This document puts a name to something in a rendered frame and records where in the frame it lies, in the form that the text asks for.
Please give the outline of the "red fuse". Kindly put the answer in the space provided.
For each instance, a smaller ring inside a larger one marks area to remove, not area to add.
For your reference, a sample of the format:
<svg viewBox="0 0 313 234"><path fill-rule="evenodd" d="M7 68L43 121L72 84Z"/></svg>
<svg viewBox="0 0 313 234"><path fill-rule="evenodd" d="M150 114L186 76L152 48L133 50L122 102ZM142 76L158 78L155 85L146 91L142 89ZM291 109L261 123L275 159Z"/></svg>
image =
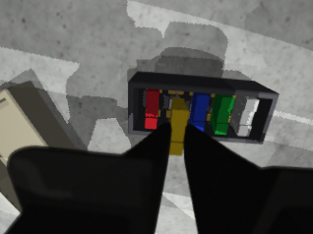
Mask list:
<svg viewBox="0 0 313 234"><path fill-rule="evenodd" d="M157 128L159 89L147 89L145 129Z"/></svg>

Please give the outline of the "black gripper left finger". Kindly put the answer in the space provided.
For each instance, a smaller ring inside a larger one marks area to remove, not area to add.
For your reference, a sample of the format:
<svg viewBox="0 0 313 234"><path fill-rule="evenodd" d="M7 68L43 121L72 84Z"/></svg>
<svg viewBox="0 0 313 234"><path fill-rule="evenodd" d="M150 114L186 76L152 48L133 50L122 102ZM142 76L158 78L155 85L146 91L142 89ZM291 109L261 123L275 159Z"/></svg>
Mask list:
<svg viewBox="0 0 313 234"><path fill-rule="evenodd" d="M171 124L162 123L122 154L26 146L8 156L21 208L50 205L125 215L131 234L156 234Z"/></svg>

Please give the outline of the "black fuse block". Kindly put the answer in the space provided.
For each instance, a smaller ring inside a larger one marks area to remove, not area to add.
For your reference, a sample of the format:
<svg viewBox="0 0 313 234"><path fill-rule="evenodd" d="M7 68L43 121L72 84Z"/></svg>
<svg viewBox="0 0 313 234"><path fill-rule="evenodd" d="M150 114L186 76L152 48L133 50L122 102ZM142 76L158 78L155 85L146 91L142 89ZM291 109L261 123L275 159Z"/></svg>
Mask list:
<svg viewBox="0 0 313 234"><path fill-rule="evenodd" d="M190 111L193 95L189 92L203 92L211 96L204 133L217 142L259 145L264 143L280 95L255 81L137 71L128 81L130 135L148 136L155 130L145 129L147 88L162 89L156 127L169 123L166 110L176 98L169 90L184 91L178 96Z"/></svg>

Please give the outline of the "beige rectangular tray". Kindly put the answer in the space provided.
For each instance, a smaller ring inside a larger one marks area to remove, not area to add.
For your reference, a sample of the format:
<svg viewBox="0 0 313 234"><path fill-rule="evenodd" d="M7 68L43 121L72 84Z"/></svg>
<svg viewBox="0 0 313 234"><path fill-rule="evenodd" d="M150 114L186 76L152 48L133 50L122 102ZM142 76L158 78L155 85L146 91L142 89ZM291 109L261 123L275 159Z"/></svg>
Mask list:
<svg viewBox="0 0 313 234"><path fill-rule="evenodd" d="M77 149L31 81L0 91L0 196L17 214L23 209L7 161L23 146Z"/></svg>

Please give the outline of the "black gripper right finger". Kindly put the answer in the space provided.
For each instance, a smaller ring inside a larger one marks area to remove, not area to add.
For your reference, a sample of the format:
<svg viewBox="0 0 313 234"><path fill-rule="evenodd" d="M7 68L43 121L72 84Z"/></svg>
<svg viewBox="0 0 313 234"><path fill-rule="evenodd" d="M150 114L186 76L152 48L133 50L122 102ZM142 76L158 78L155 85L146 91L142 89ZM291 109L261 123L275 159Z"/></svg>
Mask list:
<svg viewBox="0 0 313 234"><path fill-rule="evenodd" d="M311 167L260 167L190 124L183 143L198 234L267 234L281 209L313 207Z"/></svg>

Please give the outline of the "blue fuse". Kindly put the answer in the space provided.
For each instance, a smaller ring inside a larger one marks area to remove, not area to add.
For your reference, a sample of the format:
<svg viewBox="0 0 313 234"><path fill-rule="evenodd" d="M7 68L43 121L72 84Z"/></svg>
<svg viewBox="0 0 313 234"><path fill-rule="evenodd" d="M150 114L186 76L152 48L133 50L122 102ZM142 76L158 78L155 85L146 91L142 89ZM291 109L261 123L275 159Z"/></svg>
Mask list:
<svg viewBox="0 0 313 234"><path fill-rule="evenodd" d="M203 92L193 92L190 112L190 125L194 125L204 132L207 109L209 108L210 95Z"/></svg>

